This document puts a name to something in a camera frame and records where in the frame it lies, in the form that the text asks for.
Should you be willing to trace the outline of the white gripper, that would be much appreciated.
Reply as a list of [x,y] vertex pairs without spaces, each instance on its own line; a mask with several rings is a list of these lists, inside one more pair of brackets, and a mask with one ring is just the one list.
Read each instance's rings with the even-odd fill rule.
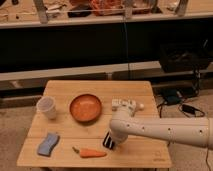
[[144,105],[135,100],[113,99],[111,105],[114,115],[130,117],[133,117],[137,111],[144,109]]

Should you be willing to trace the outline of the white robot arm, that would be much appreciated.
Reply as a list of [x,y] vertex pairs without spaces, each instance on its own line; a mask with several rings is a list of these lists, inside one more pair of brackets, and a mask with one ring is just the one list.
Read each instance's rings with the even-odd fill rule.
[[109,135],[115,144],[135,135],[213,150],[213,118],[136,118],[142,108],[134,100],[112,100]]

